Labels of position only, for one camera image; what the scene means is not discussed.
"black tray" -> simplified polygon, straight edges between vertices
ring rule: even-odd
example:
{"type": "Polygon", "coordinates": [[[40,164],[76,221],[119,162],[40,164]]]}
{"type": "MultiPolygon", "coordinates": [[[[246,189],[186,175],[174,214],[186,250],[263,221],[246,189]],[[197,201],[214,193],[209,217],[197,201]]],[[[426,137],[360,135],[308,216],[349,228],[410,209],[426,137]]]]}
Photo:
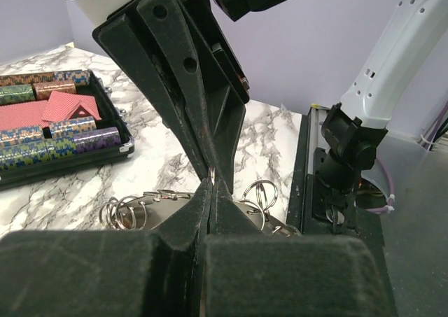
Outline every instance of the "black tray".
{"type": "MultiPolygon", "coordinates": [[[[89,72],[89,85],[77,86],[76,91],[79,94],[95,97],[101,116],[101,120],[96,121],[97,129],[117,127],[120,132],[121,146],[83,153],[62,160],[51,160],[13,170],[0,171],[0,191],[131,158],[135,151],[134,138],[109,99],[101,79],[96,77],[91,70],[89,72]]],[[[44,128],[43,133],[46,138],[50,137],[48,128],[44,128]]]]}

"silver ring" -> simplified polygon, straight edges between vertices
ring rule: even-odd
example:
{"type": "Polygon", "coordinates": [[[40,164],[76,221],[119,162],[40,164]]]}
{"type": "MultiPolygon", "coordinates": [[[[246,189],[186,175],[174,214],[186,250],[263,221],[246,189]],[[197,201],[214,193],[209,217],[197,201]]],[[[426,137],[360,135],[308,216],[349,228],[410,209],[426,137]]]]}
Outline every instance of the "silver ring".
{"type": "Polygon", "coordinates": [[[295,234],[298,236],[302,235],[301,231],[299,231],[299,229],[294,225],[286,225],[286,228],[289,228],[290,230],[294,231],[295,234]]]}
{"type": "Polygon", "coordinates": [[[215,168],[209,168],[209,176],[211,179],[211,184],[215,186],[215,168]]]}
{"type": "MultiPolygon", "coordinates": [[[[138,197],[135,196],[126,196],[122,199],[118,200],[115,197],[111,197],[103,207],[99,210],[99,222],[106,229],[112,230],[135,230],[137,226],[137,220],[135,217],[135,212],[133,207],[127,207],[127,203],[129,201],[135,200],[138,197]],[[131,228],[128,228],[124,225],[124,216],[120,213],[120,209],[123,207],[127,207],[129,213],[132,217],[131,228]]],[[[143,212],[145,214],[145,223],[147,219],[146,209],[143,206],[143,212]]]]}
{"type": "Polygon", "coordinates": [[[250,184],[250,186],[248,186],[247,189],[244,191],[243,197],[242,197],[243,200],[245,200],[247,198],[247,195],[250,193],[250,191],[252,191],[253,188],[255,188],[255,193],[256,193],[258,204],[263,208],[263,211],[267,211],[269,213],[269,210],[275,205],[275,203],[277,202],[277,200],[279,198],[279,191],[277,189],[277,186],[275,186],[275,184],[273,184],[273,182],[271,182],[267,179],[260,179],[259,181],[255,181],[252,184],[250,184]],[[267,204],[266,190],[265,190],[265,187],[263,186],[263,184],[265,184],[265,183],[271,185],[274,188],[274,197],[272,198],[271,202],[266,207],[263,207],[261,193],[264,194],[265,204],[267,204]]]}
{"type": "Polygon", "coordinates": [[[282,226],[276,226],[269,235],[272,236],[282,229],[283,229],[282,226]]]}
{"type": "Polygon", "coordinates": [[[262,218],[262,221],[263,221],[263,224],[261,224],[260,231],[263,231],[263,228],[265,228],[265,223],[266,223],[266,213],[263,211],[261,206],[258,205],[258,204],[255,204],[254,202],[251,202],[250,200],[247,200],[247,199],[242,199],[242,200],[240,200],[238,202],[242,203],[242,204],[248,204],[250,207],[255,208],[255,211],[253,213],[249,213],[249,214],[257,213],[257,211],[260,212],[261,218],[262,218]]]}

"metal binder ring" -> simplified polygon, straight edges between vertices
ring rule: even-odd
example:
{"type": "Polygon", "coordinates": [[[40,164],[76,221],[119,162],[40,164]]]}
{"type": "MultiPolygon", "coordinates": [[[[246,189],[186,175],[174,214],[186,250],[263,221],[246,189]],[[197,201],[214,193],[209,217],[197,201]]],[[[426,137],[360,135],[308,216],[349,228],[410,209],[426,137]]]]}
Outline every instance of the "metal binder ring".
{"type": "Polygon", "coordinates": [[[160,197],[163,199],[172,199],[172,200],[177,200],[179,198],[181,199],[190,199],[192,196],[190,193],[188,192],[176,192],[173,190],[157,190],[157,192],[144,192],[143,195],[147,196],[147,195],[151,195],[151,194],[155,194],[155,197],[160,197]]]}
{"type": "Polygon", "coordinates": [[[294,225],[286,225],[286,228],[292,230],[295,233],[295,235],[297,235],[297,236],[302,235],[301,231],[299,231],[299,229],[294,225]]]}
{"type": "Polygon", "coordinates": [[[209,168],[209,176],[211,179],[211,184],[215,185],[215,168],[209,168]]]}
{"type": "Polygon", "coordinates": [[[273,184],[273,182],[271,182],[267,179],[260,179],[259,181],[255,181],[252,184],[250,184],[250,186],[247,187],[247,189],[243,193],[242,200],[246,200],[247,195],[254,188],[255,188],[255,195],[257,197],[258,205],[260,205],[263,208],[263,211],[269,213],[269,210],[275,205],[275,203],[277,202],[277,200],[279,198],[279,190],[277,189],[277,186],[275,186],[275,184],[273,184]],[[274,197],[272,198],[272,200],[269,204],[267,204],[266,189],[265,189],[265,186],[263,185],[265,183],[271,185],[274,188],[274,197]],[[261,197],[262,195],[264,196],[264,199],[265,199],[264,204],[267,204],[266,207],[263,206],[263,200],[261,197]]]}
{"type": "MultiPolygon", "coordinates": [[[[120,200],[116,199],[115,197],[110,198],[110,200],[100,208],[99,210],[99,221],[102,224],[102,226],[106,229],[113,229],[113,230],[135,230],[137,229],[137,218],[135,216],[134,207],[128,206],[128,202],[137,199],[138,197],[135,196],[127,196],[120,200]],[[124,222],[126,222],[127,218],[124,217],[123,213],[120,212],[121,208],[127,208],[127,210],[130,213],[132,221],[129,223],[130,227],[126,227],[124,222]]],[[[146,209],[144,206],[144,203],[141,202],[137,203],[139,206],[143,208],[143,215],[144,215],[144,224],[146,224],[146,221],[148,219],[146,209]]],[[[144,226],[144,224],[138,228],[138,230],[141,230],[144,226]]]]}
{"type": "Polygon", "coordinates": [[[263,228],[265,228],[265,223],[266,223],[266,214],[263,211],[262,207],[258,204],[255,204],[254,202],[248,200],[248,199],[242,199],[240,201],[238,201],[238,203],[242,203],[242,204],[247,204],[250,207],[254,208],[254,211],[247,211],[247,214],[254,214],[254,213],[260,213],[261,218],[262,218],[262,224],[261,224],[261,228],[260,231],[263,231],[263,228]]]}
{"type": "Polygon", "coordinates": [[[280,231],[282,229],[283,229],[282,226],[276,226],[269,235],[273,236],[274,234],[276,234],[278,231],[280,231]]]}

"marble countertop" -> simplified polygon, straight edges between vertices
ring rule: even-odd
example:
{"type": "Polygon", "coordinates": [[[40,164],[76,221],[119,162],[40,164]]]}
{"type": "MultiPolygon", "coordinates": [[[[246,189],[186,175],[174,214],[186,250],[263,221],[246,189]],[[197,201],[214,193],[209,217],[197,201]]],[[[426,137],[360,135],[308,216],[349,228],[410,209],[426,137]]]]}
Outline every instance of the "marble countertop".
{"type": "MultiPolygon", "coordinates": [[[[0,238],[23,229],[101,229],[99,209],[112,196],[141,195],[160,188],[194,192],[200,184],[177,138],[110,58],[64,46],[0,66],[0,75],[70,69],[92,69],[112,88],[112,102],[127,112],[135,154],[118,164],[0,192],[0,238]]],[[[301,115],[257,101],[246,107],[235,156],[234,196],[241,197],[255,180],[268,179],[279,189],[271,214],[285,221],[301,115]]]]}

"purple cable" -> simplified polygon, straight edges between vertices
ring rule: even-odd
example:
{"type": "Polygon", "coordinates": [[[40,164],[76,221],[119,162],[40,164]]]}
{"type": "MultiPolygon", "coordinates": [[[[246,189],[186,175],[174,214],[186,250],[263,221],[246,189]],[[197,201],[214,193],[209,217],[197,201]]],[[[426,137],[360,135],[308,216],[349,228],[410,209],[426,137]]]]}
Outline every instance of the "purple cable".
{"type": "MultiPolygon", "coordinates": [[[[447,114],[447,112],[448,112],[448,101],[445,104],[445,106],[443,106],[443,109],[440,111],[440,114],[437,117],[437,119],[435,119],[436,122],[435,122],[434,129],[430,133],[430,136],[426,139],[428,142],[433,142],[434,141],[435,135],[437,134],[437,132],[439,130],[439,127],[442,124],[443,117],[447,114]]],[[[429,146],[430,146],[430,144],[425,142],[424,145],[423,145],[423,148],[429,149],[429,146]]]]}
{"type": "Polygon", "coordinates": [[[373,213],[386,213],[386,212],[389,212],[388,206],[392,206],[393,203],[395,202],[395,185],[393,184],[391,172],[389,171],[389,169],[387,169],[387,166],[384,163],[384,161],[379,157],[377,157],[377,161],[379,163],[379,166],[383,169],[384,174],[386,175],[386,178],[387,178],[387,181],[389,184],[389,198],[387,199],[386,206],[379,207],[376,209],[369,209],[368,211],[373,212],[373,213]]]}

